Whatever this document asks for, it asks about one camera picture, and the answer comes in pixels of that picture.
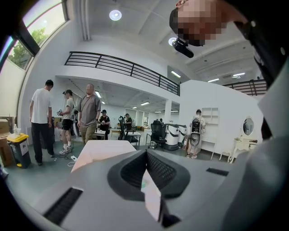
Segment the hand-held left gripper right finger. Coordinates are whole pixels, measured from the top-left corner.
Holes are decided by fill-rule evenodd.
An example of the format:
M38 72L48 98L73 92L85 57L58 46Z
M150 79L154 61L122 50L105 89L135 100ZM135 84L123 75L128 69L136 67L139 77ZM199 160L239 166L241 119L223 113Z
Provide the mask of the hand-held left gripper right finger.
M164 199L179 197L190 182L189 171L152 150L146 151L147 171Z

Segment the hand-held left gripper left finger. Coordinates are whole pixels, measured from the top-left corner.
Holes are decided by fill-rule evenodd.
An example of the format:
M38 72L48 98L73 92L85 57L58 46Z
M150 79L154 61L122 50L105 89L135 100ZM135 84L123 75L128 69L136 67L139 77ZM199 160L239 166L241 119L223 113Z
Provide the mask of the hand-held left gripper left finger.
M125 200L144 201L145 195L141 192L141 186L146 164L145 150L123 159L109 169L107 174L109 186Z

